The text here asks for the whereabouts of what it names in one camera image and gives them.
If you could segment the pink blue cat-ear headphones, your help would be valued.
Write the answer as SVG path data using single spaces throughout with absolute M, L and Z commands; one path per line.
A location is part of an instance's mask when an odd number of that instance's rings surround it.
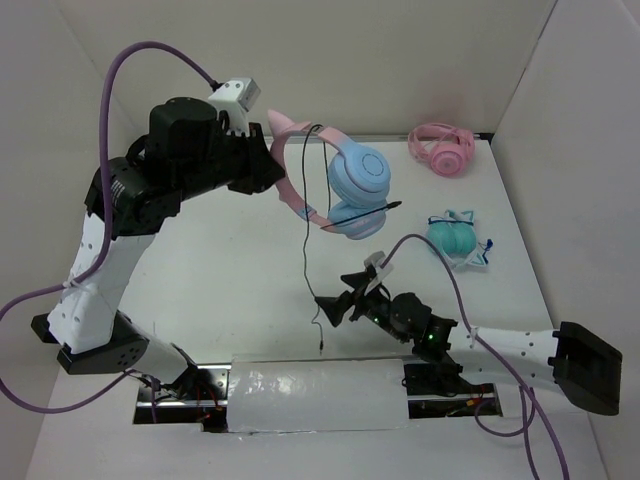
M 394 206 L 387 201 L 391 170 L 384 155 L 333 127 L 314 128 L 309 121 L 296 123 L 276 110 L 268 112 L 268 122 L 273 136 L 270 154 L 280 166 L 285 165 L 285 146 L 293 135 L 316 133 L 336 150 L 327 179 L 340 201 L 326 216 L 303 199 L 287 176 L 275 183 L 280 201 L 301 219 L 351 240 L 365 239 L 382 229 L 386 211 Z

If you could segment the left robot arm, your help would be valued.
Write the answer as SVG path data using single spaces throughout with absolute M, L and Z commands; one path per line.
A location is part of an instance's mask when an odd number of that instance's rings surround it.
M 230 130 L 227 109 L 189 97 L 154 107 L 149 131 L 123 157 L 108 162 L 110 188 L 96 174 L 85 199 L 81 245 L 59 303 L 31 326 L 60 349 L 69 375 L 114 374 L 128 369 L 157 379 L 176 399 L 201 380 L 194 361 L 135 325 L 119 306 L 129 280 L 164 221 L 181 205 L 222 186 L 251 195 L 283 178 L 260 124 Z

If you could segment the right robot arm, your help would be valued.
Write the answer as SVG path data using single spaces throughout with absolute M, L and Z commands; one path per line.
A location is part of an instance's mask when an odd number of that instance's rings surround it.
M 476 393 L 490 384 L 524 382 L 560 392 L 575 407 L 602 416 L 620 408 L 623 356 L 574 322 L 542 331 L 466 327 L 436 315 L 413 292 L 391 295 L 373 272 L 345 274 L 348 290 L 315 299 L 331 325 L 370 320 L 402 344 L 413 360 L 405 369 L 411 395 Z

